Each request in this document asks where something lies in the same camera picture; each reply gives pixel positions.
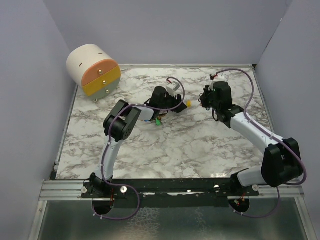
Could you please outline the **green tag key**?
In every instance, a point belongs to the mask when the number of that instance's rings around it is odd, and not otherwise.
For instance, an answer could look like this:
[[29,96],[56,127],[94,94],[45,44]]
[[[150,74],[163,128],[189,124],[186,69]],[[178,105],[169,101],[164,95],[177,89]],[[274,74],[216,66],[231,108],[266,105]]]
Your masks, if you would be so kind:
[[160,119],[156,118],[156,119],[155,119],[155,124],[156,124],[157,126],[161,126],[161,125],[162,125],[162,121],[161,121]]

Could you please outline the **yellow tag key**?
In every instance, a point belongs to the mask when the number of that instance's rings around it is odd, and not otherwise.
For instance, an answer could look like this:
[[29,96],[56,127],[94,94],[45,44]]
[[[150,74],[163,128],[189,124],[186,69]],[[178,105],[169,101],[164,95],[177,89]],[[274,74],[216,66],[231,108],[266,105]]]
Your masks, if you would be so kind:
[[186,105],[187,105],[188,108],[190,108],[192,106],[192,102],[190,100],[188,100]]

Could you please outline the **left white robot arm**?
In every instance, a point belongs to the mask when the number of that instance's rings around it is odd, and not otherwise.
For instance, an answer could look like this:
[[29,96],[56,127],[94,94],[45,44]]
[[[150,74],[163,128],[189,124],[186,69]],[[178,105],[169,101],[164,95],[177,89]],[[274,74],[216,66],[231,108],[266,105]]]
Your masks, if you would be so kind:
[[157,86],[152,96],[144,104],[129,104],[119,100],[103,122],[106,144],[103,148],[96,176],[101,179],[94,183],[93,191],[97,196],[106,197],[111,186],[104,180],[114,175],[114,165],[124,140],[132,133],[137,121],[160,122],[161,115],[169,111],[180,113],[187,108],[184,94],[178,94],[181,87],[178,82],[171,82],[166,87]]

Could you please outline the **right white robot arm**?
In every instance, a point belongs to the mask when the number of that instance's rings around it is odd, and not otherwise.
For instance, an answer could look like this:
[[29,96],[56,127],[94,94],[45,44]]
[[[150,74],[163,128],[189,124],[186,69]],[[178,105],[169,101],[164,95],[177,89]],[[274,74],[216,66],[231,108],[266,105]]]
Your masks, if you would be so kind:
[[234,180],[230,182],[229,189],[234,195],[242,195],[252,185],[276,188],[303,174],[298,142],[274,135],[250,118],[242,107],[233,104],[232,90],[227,82],[214,81],[206,85],[199,100],[202,107],[212,109],[215,121],[240,133],[263,154],[261,166],[231,176]]

